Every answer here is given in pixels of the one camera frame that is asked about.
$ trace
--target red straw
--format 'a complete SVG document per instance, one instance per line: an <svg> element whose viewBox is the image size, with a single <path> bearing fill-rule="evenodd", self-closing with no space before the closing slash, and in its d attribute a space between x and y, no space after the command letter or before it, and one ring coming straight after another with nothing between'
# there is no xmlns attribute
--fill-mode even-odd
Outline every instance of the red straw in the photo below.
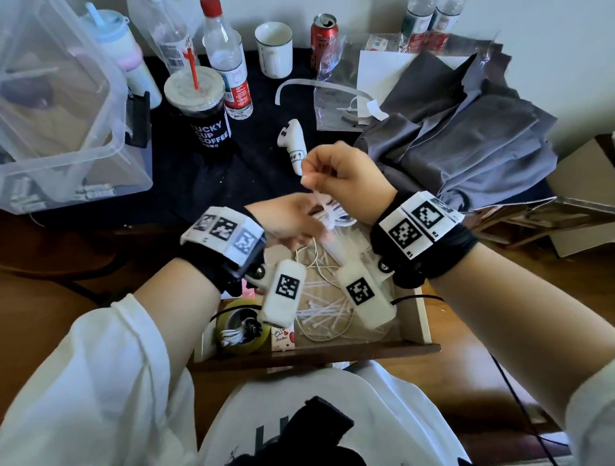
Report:
<svg viewBox="0 0 615 466"><path fill-rule="evenodd" d="M192 53L192 49L188 49L187 52L184 52L184 57L190 62L190 70L192 71L192 80L194 81L194 88L199 90L199 80L196 77L196 67L194 66L194 54Z"/></svg>

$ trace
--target red bottle cap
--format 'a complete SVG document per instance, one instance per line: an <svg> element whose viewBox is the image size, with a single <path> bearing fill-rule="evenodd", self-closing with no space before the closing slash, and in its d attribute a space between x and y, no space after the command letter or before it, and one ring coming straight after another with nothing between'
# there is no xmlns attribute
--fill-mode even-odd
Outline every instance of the red bottle cap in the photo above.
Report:
<svg viewBox="0 0 615 466"><path fill-rule="evenodd" d="M215 18L222 14L222 5L220 0L200 0L200 7L203 9L203 13L208 18Z"/></svg>

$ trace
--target white wall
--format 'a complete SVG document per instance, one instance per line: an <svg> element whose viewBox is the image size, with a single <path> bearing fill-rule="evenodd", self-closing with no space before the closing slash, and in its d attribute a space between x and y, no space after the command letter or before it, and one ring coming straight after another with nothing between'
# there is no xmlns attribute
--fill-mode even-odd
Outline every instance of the white wall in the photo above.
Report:
<svg viewBox="0 0 615 466"><path fill-rule="evenodd" d="M93 0L125 12L125 0ZM309 46L309 27L332 13L340 30L397 32L406 0L221 0L224 14L254 49L264 21L288 23L296 47ZM520 95L560 120L550 137L560 154L615 130L615 1L467 0L456 26L492 38L513 56L507 79Z"/></svg>

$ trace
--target person's right hand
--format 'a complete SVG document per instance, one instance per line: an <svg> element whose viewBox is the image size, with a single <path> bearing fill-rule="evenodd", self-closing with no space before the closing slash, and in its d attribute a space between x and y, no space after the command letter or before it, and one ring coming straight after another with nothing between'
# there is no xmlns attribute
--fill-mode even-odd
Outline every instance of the person's right hand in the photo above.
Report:
<svg viewBox="0 0 615 466"><path fill-rule="evenodd" d="M303 186L329 194L348 215L369 225L397 193L367 154L342 141L315 147L301 168Z"/></svg>

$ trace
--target gray cloth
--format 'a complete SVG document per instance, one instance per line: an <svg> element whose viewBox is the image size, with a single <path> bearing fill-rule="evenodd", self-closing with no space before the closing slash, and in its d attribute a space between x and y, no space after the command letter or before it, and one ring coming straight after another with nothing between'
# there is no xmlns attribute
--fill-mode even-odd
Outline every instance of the gray cloth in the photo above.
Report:
<svg viewBox="0 0 615 466"><path fill-rule="evenodd" d="M368 127L355 146L397 189L426 189L457 210L525 191L555 169L544 137L556 118L506 86L509 61L494 57L485 65L475 55L452 70L421 53L381 106L389 118Z"/></svg>

